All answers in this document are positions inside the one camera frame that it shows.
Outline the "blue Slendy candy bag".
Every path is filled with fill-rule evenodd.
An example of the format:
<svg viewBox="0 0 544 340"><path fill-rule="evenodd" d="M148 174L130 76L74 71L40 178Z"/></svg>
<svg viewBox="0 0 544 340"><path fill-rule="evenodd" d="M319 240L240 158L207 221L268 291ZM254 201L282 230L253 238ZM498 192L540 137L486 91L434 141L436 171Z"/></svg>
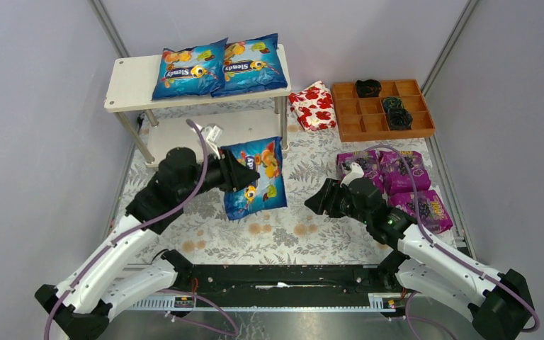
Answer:
<svg viewBox="0 0 544 340"><path fill-rule="evenodd" d="M163 49L152 99L204 96L223 89L226 44L223 38L183 50Z"/></svg>
<svg viewBox="0 0 544 340"><path fill-rule="evenodd" d="M241 165L259 174L257 180L251 181L242 190L224 195L229 220L287 206L281 142L282 138L277 136L225 147Z"/></svg>

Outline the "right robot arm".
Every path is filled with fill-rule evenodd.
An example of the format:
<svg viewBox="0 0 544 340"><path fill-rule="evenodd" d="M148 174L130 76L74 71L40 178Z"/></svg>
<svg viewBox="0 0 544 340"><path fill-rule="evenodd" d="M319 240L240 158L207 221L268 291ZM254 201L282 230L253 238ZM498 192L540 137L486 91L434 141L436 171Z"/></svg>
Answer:
<svg viewBox="0 0 544 340"><path fill-rule="evenodd" d="M395 276L401 286L458 312L483 339L516 339L538 330L540 319L519 272L502 273L448 246L410 214L389 206L370 179L328 178L305 206L317 215L363 223L399 257Z"/></svg>

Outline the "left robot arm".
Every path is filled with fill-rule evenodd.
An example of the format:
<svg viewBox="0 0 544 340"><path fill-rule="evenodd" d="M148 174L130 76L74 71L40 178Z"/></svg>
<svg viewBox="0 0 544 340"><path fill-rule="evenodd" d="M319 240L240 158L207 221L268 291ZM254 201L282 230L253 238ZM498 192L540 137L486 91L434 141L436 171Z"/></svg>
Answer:
<svg viewBox="0 0 544 340"><path fill-rule="evenodd" d="M186 147L171 149L126 214L90 257L57 285L42 285L35 299L48 313L44 338L52 323L70 339L97 339L121 312L158 290L171 287L178 265L159 259L116 282L138 250L155 240L198 194L218 189L234 193L259 179L227 149L206 154L199 163Z"/></svg>

